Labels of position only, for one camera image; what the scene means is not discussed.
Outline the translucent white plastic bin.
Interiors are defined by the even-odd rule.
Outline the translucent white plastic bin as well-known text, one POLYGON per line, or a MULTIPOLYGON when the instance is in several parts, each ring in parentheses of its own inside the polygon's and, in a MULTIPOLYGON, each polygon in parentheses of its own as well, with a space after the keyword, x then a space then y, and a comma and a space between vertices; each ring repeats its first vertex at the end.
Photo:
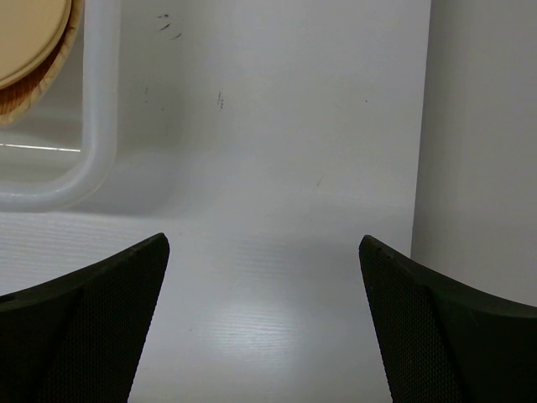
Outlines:
POLYGON ((75 204, 106 179, 117 152, 119 1, 86 1, 82 58, 81 151, 52 181, 1 183, 5 212, 44 212, 75 204))

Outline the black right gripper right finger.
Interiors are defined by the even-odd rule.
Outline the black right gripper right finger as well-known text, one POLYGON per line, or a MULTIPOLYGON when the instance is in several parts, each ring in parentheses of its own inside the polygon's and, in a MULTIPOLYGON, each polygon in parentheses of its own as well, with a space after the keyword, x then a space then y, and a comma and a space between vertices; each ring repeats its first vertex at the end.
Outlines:
POLYGON ((371 235, 359 260, 394 402, 534 402, 536 309, 464 285, 371 235))

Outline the woven bamboo fan-shaped tray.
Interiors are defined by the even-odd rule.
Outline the woven bamboo fan-shaped tray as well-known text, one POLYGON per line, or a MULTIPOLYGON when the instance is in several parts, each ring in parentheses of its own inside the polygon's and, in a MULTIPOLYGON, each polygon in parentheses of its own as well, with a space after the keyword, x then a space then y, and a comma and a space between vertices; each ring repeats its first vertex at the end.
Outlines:
POLYGON ((59 43, 48 57, 27 76, 1 88, 1 127, 22 119, 50 89, 73 48, 83 17, 83 1, 71 1, 70 17, 59 43))

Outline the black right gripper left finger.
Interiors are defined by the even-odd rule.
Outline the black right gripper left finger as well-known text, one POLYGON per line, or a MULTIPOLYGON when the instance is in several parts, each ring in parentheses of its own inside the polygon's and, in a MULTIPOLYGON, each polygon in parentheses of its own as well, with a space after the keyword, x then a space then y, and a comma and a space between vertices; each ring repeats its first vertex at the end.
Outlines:
POLYGON ((125 402, 169 261, 164 234, 1 297, 3 402, 125 402))

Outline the beige plate with bear print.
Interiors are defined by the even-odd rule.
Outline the beige plate with bear print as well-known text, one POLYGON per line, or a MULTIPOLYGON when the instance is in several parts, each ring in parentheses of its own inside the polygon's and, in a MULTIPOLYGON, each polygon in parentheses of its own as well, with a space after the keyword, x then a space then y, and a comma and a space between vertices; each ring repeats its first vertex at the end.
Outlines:
POLYGON ((71 1, 1 2, 1 88, 35 70, 59 43, 71 1))

